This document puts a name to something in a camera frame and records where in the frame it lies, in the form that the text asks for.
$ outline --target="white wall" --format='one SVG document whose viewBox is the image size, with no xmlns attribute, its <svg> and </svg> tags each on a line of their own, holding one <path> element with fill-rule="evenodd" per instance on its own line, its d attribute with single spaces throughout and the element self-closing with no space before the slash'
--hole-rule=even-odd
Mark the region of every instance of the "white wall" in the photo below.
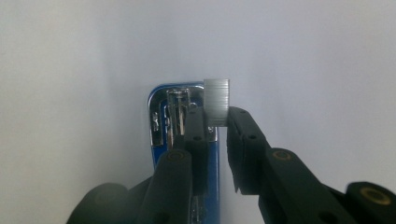
<svg viewBox="0 0 396 224">
<path fill-rule="evenodd" d="M 394 1 L 0 2 L 0 223 L 65 223 L 91 188 L 151 175 L 147 97 L 228 77 L 274 147 L 344 191 L 396 192 Z M 222 223 L 262 223 L 233 193 Z"/>
</svg>

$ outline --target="screw hole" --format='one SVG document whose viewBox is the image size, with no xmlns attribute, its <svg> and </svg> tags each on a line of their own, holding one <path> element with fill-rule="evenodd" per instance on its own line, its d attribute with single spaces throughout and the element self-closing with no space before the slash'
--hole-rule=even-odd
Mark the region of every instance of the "screw hole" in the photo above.
<svg viewBox="0 0 396 224">
<path fill-rule="evenodd" d="M 338 218 L 331 212 L 320 212 L 319 218 L 325 223 L 334 224 L 338 223 Z"/>
</svg>

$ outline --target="metal component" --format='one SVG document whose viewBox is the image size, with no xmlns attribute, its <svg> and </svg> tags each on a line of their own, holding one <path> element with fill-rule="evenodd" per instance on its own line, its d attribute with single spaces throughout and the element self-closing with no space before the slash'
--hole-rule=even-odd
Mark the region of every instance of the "metal component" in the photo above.
<svg viewBox="0 0 396 224">
<path fill-rule="evenodd" d="M 229 79 L 205 79 L 204 108 L 209 126 L 227 126 L 230 104 Z"/>
<path fill-rule="evenodd" d="M 158 113 L 154 112 L 151 115 L 151 120 L 152 120 L 152 130 L 154 132 L 158 132 L 160 130 L 160 123 L 158 121 Z"/>
<path fill-rule="evenodd" d="M 163 125 L 170 125 L 171 122 L 165 122 L 169 117 L 165 116 L 167 113 L 168 92 L 174 90 L 188 89 L 191 104 L 196 105 L 195 101 L 203 101 L 204 86 L 197 84 L 179 84 L 161 86 L 155 89 L 148 98 L 148 110 L 150 114 L 150 134 L 151 145 L 153 147 L 163 146 L 166 129 Z"/>
<path fill-rule="evenodd" d="M 173 89 L 167 92 L 167 109 L 170 123 L 167 126 L 168 149 L 173 148 L 177 135 L 184 135 L 186 114 L 190 109 L 191 99 L 188 88 Z"/>
<path fill-rule="evenodd" d="M 280 161 L 289 161 L 291 160 L 291 155 L 286 151 L 277 150 L 273 153 L 273 156 Z"/>
<path fill-rule="evenodd" d="M 362 188 L 361 195 L 363 195 L 364 198 L 372 203 L 377 203 L 381 205 L 390 205 L 391 203 L 390 197 L 377 189 L 369 187 Z"/>
</svg>

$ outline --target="white backdrop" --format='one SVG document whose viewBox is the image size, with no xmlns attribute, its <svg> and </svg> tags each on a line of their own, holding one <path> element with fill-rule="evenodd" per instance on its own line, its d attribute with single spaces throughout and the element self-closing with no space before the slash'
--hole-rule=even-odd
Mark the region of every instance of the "white backdrop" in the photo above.
<svg viewBox="0 0 396 224">
<path fill-rule="evenodd" d="M 91 188 L 144 180 L 149 92 L 210 77 L 323 183 L 396 192 L 395 19 L 394 1 L 1 1 L 0 223 L 65 223 Z M 224 146 L 221 223 L 262 223 Z"/>
</svg>

